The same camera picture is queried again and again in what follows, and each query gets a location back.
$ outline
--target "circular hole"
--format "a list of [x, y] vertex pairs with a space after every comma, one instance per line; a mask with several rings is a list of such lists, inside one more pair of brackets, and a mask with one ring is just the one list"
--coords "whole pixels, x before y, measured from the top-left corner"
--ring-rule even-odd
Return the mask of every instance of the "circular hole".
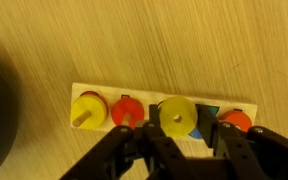
[[182, 117], [181, 117], [180, 115], [175, 115], [175, 116], [173, 117], [173, 120], [174, 120], [174, 122], [176, 122], [176, 123], [180, 123], [180, 122], [182, 122]]

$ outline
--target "wood grain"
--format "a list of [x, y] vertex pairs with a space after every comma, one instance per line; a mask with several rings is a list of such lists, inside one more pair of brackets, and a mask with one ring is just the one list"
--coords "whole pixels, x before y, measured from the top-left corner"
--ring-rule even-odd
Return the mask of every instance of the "wood grain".
[[0, 179], [58, 179], [104, 135], [68, 126], [72, 82], [254, 103], [288, 137], [288, 1], [0, 0], [0, 73], [22, 110]]

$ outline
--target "orange circle piece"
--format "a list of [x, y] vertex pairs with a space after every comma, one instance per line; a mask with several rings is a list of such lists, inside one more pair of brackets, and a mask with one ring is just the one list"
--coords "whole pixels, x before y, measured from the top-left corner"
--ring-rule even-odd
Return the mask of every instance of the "orange circle piece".
[[134, 129], [136, 122], [144, 120], [144, 108], [138, 100], [122, 97], [113, 106], [112, 119], [116, 126], [128, 121], [126, 123]]
[[220, 120], [224, 120], [234, 124], [239, 127], [241, 131], [247, 132], [250, 127], [252, 127], [251, 119], [241, 111], [228, 111], [224, 113], [220, 118]]

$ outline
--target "wooden puzzle board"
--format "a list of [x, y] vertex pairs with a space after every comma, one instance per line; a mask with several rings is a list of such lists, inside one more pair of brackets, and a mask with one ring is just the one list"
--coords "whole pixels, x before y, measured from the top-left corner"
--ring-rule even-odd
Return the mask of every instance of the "wooden puzzle board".
[[[144, 112], [145, 112], [144, 120], [149, 119], [148, 108], [150, 104], [158, 104], [167, 98], [178, 96], [176, 94], [166, 94], [166, 93], [161, 93], [161, 92], [151, 92], [151, 91], [116, 88], [116, 87], [98, 86], [98, 85], [91, 85], [91, 84], [73, 83], [71, 103], [73, 103], [78, 97], [80, 97], [82, 93], [86, 91], [93, 91], [103, 96], [108, 103], [109, 110], [112, 109], [115, 102], [121, 99], [122, 95], [129, 95], [130, 97], [135, 98], [142, 103], [144, 107]], [[241, 103], [241, 102], [206, 99], [206, 98], [195, 97], [195, 96], [184, 96], [184, 97], [190, 99], [195, 104], [204, 104], [204, 105], [209, 105], [209, 106], [220, 107], [217, 113], [217, 116], [221, 116], [223, 113], [230, 111], [230, 110], [234, 110], [234, 109], [242, 110], [244, 113], [246, 113], [250, 117], [252, 124], [254, 124], [254, 120], [255, 120], [256, 112], [257, 112], [257, 105]], [[115, 124], [111, 118], [111, 112], [109, 112], [106, 121], [100, 127], [94, 130], [108, 132], [113, 127], [115, 127]], [[192, 138], [190, 136], [187, 136], [184, 139], [196, 140], [195, 138]]]

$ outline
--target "blue shape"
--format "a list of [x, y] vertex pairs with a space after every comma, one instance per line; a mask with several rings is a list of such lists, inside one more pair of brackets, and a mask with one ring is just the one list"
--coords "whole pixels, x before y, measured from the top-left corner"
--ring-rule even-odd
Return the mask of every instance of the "blue shape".
[[[220, 107], [217, 106], [208, 106], [208, 110], [211, 111], [211, 113], [216, 116], [218, 111], [220, 110]], [[203, 139], [201, 133], [198, 131], [197, 128], [194, 128], [193, 131], [189, 134], [191, 137], [196, 139]]]
[[196, 139], [203, 139], [201, 133], [197, 130], [197, 128], [194, 128], [194, 130], [190, 133], [190, 136]]
[[209, 111], [211, 111], [211, 113], [216, 116], [216, 114], [218, 113], [218, 111], [220, 110], [220, 107], [217, 106], [208, 106], [207, 107]]

